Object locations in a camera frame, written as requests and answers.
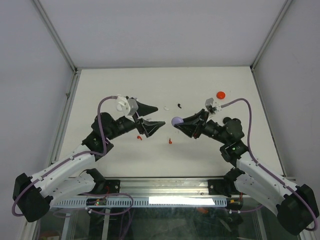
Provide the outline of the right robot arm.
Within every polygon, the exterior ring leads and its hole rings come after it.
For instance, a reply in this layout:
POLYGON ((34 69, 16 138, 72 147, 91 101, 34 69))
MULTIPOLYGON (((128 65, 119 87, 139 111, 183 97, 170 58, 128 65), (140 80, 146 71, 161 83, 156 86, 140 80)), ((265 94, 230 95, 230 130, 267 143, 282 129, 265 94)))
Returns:
POLYGON ((306 184, 295 184, 254 158, 250 146, 242 141, 245 134, 239 119, 225 117, 219 125, 202 109, 190 117, 176 116, 171 124, 190 138, 204 135, 222 143, 221 156, 233 166, 224 175, 226 192, 250 196, 271 211, 291 235, 318 228, 320 213, 313 190, 306 184))

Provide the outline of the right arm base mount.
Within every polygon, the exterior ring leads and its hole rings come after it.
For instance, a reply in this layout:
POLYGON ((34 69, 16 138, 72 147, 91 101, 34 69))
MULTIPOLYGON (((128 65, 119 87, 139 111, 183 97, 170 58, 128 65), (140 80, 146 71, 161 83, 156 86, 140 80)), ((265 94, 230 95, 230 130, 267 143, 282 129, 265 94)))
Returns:
POLYGON ((207 186, 209 195, 223 195, 230 198, 233 192, 231 183, 225 179, 209 179, 207 186))

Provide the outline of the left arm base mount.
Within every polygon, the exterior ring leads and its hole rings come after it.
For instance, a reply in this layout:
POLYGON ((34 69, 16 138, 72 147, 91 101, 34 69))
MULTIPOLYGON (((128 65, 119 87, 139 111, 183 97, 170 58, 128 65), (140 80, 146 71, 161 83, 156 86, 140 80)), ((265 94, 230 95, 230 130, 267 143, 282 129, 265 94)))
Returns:
POLYGON ((101 182, 98 182, 91 191, 83 193, 82 195, 89 196, 106 196, 108 194, 115 194, 120 192, 120 183, 119 179, 104 179, 101 182))

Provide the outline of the purple charging case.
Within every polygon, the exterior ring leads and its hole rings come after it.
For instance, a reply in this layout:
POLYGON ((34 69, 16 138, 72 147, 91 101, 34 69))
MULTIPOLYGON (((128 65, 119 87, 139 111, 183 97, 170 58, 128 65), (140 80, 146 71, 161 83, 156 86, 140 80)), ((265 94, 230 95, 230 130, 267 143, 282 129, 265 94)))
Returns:
POLYGON ((182 124, 182 123, 184 123, 184 120, 183 120, 183 118, 181 118, 181 117, 179 117, 179 116, 175 116, 175 117, 173 117, 172 120, 171 120, 171 124, 172 124, 173 126, 178 125, 178 124, 182 124))

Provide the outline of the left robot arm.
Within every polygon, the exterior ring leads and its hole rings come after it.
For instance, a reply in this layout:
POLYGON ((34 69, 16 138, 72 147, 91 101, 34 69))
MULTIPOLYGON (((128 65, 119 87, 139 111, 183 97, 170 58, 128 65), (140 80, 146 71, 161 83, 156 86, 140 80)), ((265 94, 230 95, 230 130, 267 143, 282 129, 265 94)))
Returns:
POLYGON ((107 96, 97 106, 91 133, 69 156, 27 176, 20 174, 14 183, 11 213, 29 222, 41 219, 57 203, 76 195, 94 196, 103 192, 106 180, 93 163, 114 147, 111 142, 130 131, 151 137, 164 121, 143 117, 158 111, 156 106, 140 103, 133 97, 107 96))

